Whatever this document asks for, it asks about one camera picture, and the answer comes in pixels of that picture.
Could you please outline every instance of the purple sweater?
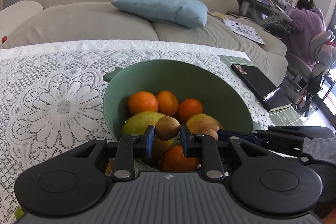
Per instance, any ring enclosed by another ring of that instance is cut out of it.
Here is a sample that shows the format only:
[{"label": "purple sweater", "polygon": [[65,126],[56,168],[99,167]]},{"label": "purple sweater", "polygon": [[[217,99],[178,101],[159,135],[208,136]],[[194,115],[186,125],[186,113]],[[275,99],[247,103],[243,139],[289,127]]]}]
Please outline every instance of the purple sweater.
[{"label": "purple sweater", "polygon": [[314,36],[326,30],[323,14],[320,8],[311,10],[293,9],[288,16],[293,19],[294,26],[299,32],[291,34],[289,41],[284,41],[287,52],[291,52],[312,65],[314,60],[310,59],[309,45]]}]

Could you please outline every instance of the sofa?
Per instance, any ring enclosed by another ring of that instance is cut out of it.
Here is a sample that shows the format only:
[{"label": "sofa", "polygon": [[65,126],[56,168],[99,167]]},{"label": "sofa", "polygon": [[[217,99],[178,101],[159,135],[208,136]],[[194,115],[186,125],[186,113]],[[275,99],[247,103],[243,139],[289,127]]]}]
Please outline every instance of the sofa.
[{"label": "sofa", "polygon": [[[145,39],[202,44],[246,52],[254,64],[280,85],[286,70],[286,46],[262,27],[246,19],[229,18],[255,27],[266,43],[230,31],[221,20],[208,15],[205,27],[184,28],[149,22],[114,7],[112,0],[21,0],[0,11],[2,48],[90,39]],[[237,0],[200,0],[209,11],[239,12]]]}]

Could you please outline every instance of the light blue pillow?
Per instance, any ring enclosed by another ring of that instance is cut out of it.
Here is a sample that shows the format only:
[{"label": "light blue pillow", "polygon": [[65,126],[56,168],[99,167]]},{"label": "light blue pillow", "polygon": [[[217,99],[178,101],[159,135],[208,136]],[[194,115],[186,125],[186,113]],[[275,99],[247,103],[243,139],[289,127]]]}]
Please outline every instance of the light blue pillow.
[{"label": "light blue pillow", "polygon": [[204,27],[208,7],[198,0],[113,0],[120,10],[154,22]]}]

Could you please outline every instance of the green bowl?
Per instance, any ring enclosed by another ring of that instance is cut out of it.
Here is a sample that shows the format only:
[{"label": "green bowl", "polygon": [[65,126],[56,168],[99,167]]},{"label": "green bowl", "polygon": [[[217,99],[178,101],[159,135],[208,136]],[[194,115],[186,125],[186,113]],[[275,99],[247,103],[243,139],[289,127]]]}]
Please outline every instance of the green bowl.
[{"label": "green bowl", "polygon": [[139,91],[156,95],[169,90],[180,103],[195,98],[203,104],[204,113],[217,119],[224,129],[241,133],[253,130],[250,112],[238,93],[218,76],[197,66],[174,60],[149,60],[125,69],[115,68],[103,79],[109,82],[103,101],[104,118],[117,140],[122,136],[125,121],[131,117],[127,100]]}]

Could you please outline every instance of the dark hair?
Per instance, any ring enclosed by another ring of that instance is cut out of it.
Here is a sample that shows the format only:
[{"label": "dark hair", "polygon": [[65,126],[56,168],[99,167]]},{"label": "dark hair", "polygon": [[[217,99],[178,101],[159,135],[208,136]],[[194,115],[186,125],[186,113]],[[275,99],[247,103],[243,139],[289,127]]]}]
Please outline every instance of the dark hair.
[{"label": "dark hair", "polygon": [[301,9],[311,10],[316,8],[316,4],[313,0],[299,0],[297,2],[296,7],[300,10]]}]

